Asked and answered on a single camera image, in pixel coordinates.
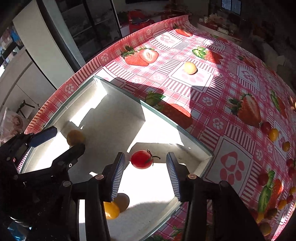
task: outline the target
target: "strawberry print tablecloth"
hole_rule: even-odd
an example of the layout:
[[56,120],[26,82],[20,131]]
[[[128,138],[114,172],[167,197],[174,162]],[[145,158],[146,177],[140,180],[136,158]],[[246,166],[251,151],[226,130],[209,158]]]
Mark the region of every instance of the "strawberry print tablecloth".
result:
[[[187,74],[185,62],[194,63],[197,72]],[[293,184],[286,160],[295,157],[296,122],[287,97],[295,95],[248,51],[199,31],[188,16],[155,23],[119,40],[81,68],[49,98],[26,133],[41,131],[94,74],[154,106],[201,141],[215,155],[205,180],[227,180],[247,207],[258,208],[263,187],[257,177],[261,172],[273,170],[273,180],[281,181],[278,200],[288,196]],[[269,121],[279,131],[275,142],[262,133],[261,121]],[[288,152],[282,150],[285,141],[291,143]],[[268,221],[272,227],[268,238],[279,235],[294,208],[293,200]],[[177,240],[186,211],[184,203],[153,237]]]

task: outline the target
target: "red cherry tomato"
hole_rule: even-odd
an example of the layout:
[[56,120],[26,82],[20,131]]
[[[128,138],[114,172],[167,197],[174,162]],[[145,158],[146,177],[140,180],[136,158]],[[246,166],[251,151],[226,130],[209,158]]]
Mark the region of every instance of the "red cherry tomato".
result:
[[294,161],[293,161],[292,158],[288,159],[287,162],[286,162],[287,167],[292,167],[292,166],[293,166],[293,162],[294,162]]
[[290,203],[290,202],[292,202],[293,201],[293,195],[289,195],[288,197],[287,197],[287,203]]
[[271,131],[271,124],[268,121],[263,122],[261,125],[261,130],[264,134],[268,135]]
[[269,179],[269,176],[267,173],[264,173],[264,174],[260,174],[259,177],[258,177],[258,184],[260,186],[265,186],[268,182],[268,179]]
[[296,171],[293,167],[289,167],[288,176],[292,178],[295,175]]
[[132,154],[131,163],[134,167],[138,169],[146,169],[153,164],[153,158],[158,156],[153,156],[149,150],[140,150]]

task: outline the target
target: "shelf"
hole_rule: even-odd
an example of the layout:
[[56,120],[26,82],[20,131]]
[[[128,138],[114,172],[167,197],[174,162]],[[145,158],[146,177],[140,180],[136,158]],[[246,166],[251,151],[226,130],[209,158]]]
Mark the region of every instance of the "shelf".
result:
[[[104,20],[102,20],[102,21],[100,21],[100,22],[97,22],[97,23],[95,23],[95,25],[98,25],[98,24],[100,24],[100,23],[103,23],[103,22],[105,22],[105,21],[107,21],[107,20],[109,20],[109,18],[104,19]],[[89,26],[89,27],[87,27],[87,28],[81,30],[80,32],[74,34],[74,35],[72,36],[72,38],[75,38],[76,36],[78,36],[79,34],[83,33],[84,31],[86,31],[86,30],[88,30],[88,29],[90,29],[90,28],[92,28],[92,26]]]

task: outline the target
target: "screw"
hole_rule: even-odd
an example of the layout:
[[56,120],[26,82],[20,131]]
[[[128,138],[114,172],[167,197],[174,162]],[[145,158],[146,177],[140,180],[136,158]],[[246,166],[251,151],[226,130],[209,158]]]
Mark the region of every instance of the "screw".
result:
[[102,180],[103,178],[104,178],[103,174],[98,174],[95,176],[95,179],[97,179],[97,180]]
[[195,174],[188,174],[187,176],[188,176],[188,178],[191,179],[191,180],[194,180],[194,179],[197,178],[197,175],[195,175]]
[[221,185],[222,187],[226,188],[226,187],[229,186],[229,183],[226,182],[226,181],[221,181],[221,182],[220,182],[220,185]]
[[70,185],[71,185],[71,182],[69,182],[69,181],[64,181],[64,182],[63,182],[63,186],[64,186],[65,188],[69,187]]

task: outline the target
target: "red chair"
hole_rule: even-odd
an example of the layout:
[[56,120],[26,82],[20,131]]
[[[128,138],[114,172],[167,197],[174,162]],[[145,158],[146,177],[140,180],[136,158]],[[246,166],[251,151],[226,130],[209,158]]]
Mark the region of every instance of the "red chair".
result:
[[154,23],[154,21],[145,16],[142,11],[137,10],[128,12],[128,20],[130,34]]

